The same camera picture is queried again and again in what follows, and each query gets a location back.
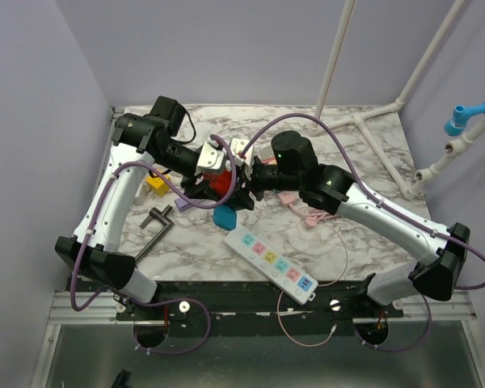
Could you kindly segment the red cube socket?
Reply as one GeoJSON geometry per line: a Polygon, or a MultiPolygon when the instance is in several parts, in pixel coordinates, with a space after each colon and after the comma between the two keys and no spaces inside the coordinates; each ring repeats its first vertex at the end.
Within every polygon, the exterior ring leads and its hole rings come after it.
{"type": "Polygon", "coordinates": [[[230,189],[232,173],[224,170],[221,174],[211,174],[208,177],[209,188],[219,197],[223,197],[230,189]]]}

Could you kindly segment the blue cube socket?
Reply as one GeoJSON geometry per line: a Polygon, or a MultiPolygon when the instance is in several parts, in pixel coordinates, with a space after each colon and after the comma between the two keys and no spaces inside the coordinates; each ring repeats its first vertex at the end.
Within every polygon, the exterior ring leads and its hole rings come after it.
{"type": "Polygon", "coordinates": [[[230,206],[218,206],[213,210],[213,223],[223,230],[234,230],[237,227],[237,212],[230,206]]]}

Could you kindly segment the yellow cube socket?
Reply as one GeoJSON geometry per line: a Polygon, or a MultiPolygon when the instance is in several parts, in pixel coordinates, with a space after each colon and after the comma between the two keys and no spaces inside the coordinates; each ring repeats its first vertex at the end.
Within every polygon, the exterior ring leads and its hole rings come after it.
{"type": "Polygon", "coordinates": [[[165,196],[170,191],[169,185],[158,176],[147,176],[145,183],[147,188],[159,197],[165,196]]]}

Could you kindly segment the pink round plug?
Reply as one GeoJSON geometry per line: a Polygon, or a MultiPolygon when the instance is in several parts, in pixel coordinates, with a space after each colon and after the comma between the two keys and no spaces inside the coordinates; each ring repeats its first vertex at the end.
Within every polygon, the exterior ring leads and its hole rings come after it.
{"type": "Polygon", "coordinates": [[[315,217],[307,217],[305,222],[309,227],[315,227],[318,224],[318,220],[315,217]]]}

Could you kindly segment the white power strip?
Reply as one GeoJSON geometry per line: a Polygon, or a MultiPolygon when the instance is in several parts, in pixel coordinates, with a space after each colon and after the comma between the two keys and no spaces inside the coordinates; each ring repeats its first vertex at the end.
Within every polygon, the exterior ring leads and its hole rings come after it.
{"type": "Polygon", "coordinates": [[[314,300],[318,282],[246,227],[237,225],[225,236],[224,242],[299,305],[314,300]]]}

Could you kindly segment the white tiger cube adapter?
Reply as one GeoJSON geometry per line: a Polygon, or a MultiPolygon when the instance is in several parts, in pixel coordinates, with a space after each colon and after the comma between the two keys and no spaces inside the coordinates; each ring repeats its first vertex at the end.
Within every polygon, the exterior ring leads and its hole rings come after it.
{"type": "Polygon", "coordinates": [[[140,186],[136,192],[134,204],[143,205],[146,199],[146,189],[144,186],[140,186]]]}

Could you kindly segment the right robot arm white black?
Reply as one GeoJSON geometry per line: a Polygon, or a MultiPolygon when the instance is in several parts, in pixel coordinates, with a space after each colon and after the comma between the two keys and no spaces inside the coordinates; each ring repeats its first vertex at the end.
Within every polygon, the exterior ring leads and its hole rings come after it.
{"type": "Polygon", "coordinates": [[[242,174],[245,189],[257,199],[266,191],[296,191],[310,207],[357,222],[411,255],[409,263],[365,278],[355,299],[361,314],[372,317],[391,302],[416,294],[450,300],[466,261],[467,226],[420,217],[345,169],[318,162],[311,142],[295,131],[277,134],[271,147],[276,164],[254,158],[251,173],[242,174]]]}

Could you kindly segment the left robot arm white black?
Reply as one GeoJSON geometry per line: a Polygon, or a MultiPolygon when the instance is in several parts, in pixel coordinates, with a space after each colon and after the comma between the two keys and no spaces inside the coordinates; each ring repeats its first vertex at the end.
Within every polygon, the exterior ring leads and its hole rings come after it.
{"type": "Polygon", "coordinates": [[[211,135],[200,151],[174,139],[186,108],[178,101],[160,96],[144,116],[125,113],[116,119],[105,172],[89,209],[73,234],[61,236],[56,253],[71,268],[71,306],[84,310],[76,301],[78,277],[84,276],[130,297],[143,318],[157,318],[163,300],[156,294],[157,283],[143,274],[136,260],[121,254],[120,238],[137,190],[148,172],[159,164],[184,177],[193,177],[206,167],[206,157],[214,158],[220,169],[234,165],[228,144],[211,135]]]}

